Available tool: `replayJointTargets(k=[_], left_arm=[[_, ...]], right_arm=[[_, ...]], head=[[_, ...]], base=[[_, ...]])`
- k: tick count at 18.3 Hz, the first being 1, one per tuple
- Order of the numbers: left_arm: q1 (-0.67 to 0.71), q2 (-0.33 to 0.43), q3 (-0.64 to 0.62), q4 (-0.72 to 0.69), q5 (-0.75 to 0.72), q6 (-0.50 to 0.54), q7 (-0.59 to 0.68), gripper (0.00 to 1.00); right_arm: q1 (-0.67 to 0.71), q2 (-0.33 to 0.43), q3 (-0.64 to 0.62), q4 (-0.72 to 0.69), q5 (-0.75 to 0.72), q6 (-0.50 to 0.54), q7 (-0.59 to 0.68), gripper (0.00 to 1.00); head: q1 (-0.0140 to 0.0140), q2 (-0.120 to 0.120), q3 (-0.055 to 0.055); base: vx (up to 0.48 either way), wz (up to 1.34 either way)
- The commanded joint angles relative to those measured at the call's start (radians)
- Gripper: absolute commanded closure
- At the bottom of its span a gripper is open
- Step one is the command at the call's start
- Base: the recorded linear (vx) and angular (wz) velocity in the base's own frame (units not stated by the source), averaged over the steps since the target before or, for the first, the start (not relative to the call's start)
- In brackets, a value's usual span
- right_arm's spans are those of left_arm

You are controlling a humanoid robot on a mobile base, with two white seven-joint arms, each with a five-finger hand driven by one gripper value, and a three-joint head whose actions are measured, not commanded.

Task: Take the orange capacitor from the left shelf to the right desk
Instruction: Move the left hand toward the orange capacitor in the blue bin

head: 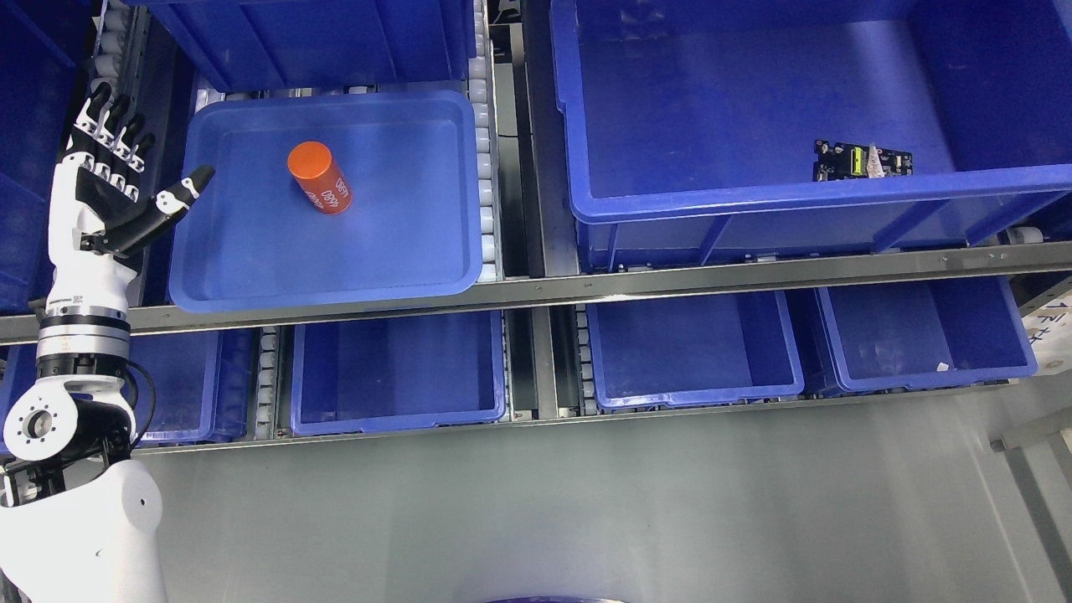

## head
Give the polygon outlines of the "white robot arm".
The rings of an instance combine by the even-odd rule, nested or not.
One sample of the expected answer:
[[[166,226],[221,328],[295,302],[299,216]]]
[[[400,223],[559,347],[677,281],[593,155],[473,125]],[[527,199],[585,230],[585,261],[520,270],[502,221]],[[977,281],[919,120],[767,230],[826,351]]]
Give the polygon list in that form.
[[[3,595],[28,602],[165,602],[163,500],[131,455],[126,302],[46,302],[35,376],[3,439]]]

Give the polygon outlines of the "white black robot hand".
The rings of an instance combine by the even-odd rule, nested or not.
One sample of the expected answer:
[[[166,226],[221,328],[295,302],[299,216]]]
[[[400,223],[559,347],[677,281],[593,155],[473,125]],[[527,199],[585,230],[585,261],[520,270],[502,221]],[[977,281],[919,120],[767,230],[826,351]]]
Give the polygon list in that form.
[[[157,137],[146,132],[142,114],[129,115],[130,105],[130,95],[114,95],[107,80],[98,84],[54,167],[47,317],[81,307],[126,312],[142,252],[190,214],[214,178],[215,168],[204,164],[179,182],[145,192],[142,176]]]

